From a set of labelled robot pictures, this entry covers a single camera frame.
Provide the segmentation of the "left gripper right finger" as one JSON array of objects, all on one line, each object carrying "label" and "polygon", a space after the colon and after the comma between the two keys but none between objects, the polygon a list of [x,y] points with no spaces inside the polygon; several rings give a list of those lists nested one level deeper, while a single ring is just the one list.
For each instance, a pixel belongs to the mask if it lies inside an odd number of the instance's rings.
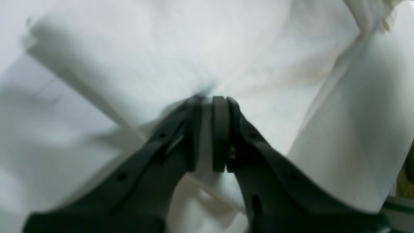
[{"label": "left gripper right finger", "polygon": [[231,97],[212,99],[212,169],[236,177],[252,233],[390,233],[383,214],[322,190],[276,151]]}]

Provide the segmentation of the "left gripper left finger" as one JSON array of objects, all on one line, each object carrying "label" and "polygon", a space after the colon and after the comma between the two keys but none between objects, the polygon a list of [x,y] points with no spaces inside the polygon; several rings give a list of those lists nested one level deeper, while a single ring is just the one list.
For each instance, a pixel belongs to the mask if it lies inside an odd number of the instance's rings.
[{"label": "left gripper left finger", "polygon": [[202,97],[188,98],[144,146],[69,205],[32,213],[24,233],[164,233],[175,187],[196,170]]}]

